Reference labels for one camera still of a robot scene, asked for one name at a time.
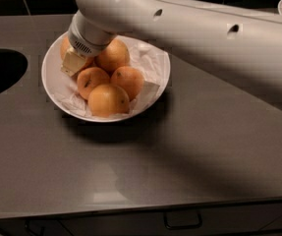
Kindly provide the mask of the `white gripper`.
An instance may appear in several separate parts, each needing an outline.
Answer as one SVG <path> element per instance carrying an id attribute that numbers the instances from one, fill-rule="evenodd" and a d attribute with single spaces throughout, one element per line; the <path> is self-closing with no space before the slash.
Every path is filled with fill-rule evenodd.
<path id="1" fill-rule="evenodd" d="M 115 34 L 90 23 L 80 11 L 77 11 L 68 29 L 68 38 L 72 47 L 66 50 L 61 71 L 72 77 L 85 66 L 85 56 L 97 56 L 115 37 Z"/>

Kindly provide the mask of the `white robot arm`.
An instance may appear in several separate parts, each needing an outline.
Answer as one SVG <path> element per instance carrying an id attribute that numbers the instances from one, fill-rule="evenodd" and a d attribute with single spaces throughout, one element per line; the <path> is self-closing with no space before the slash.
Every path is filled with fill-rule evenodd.
<path id="1" fill-rule="evenodd" d="M 282 110 L 282 16 L 195 0 L 76 0 L 69 40 L 99 54 L 117 35 L 148 42 Z"/>

